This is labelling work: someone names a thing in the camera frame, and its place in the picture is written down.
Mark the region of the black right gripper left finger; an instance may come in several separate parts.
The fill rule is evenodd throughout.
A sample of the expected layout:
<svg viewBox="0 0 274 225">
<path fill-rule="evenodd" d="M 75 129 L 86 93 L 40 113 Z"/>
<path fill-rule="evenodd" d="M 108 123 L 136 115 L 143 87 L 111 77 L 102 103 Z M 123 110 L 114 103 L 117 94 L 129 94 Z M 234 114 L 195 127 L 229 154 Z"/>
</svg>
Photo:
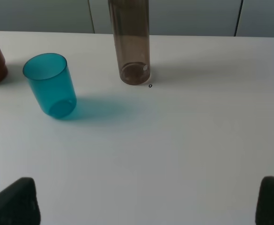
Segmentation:
<svg viewBox="0 0 274 225">
<path fill-rule="evenodd" d="M 0 192 L 0 225 L 39 224 L 41 214 L 33 178 L 19 178 Z"/>
</svg>

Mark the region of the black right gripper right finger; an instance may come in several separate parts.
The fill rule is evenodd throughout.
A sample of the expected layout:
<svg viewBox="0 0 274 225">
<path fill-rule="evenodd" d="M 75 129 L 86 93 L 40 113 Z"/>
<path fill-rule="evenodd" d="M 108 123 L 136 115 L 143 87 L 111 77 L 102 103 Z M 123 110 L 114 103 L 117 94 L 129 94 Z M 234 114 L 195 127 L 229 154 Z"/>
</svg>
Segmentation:
<svg viewBox="0 0 274 225">
<path fill-rule="evenodd" d="M 261 181 L 255 224 L 274 225 L 274 176 L 266 176 Z"/>
</svg>

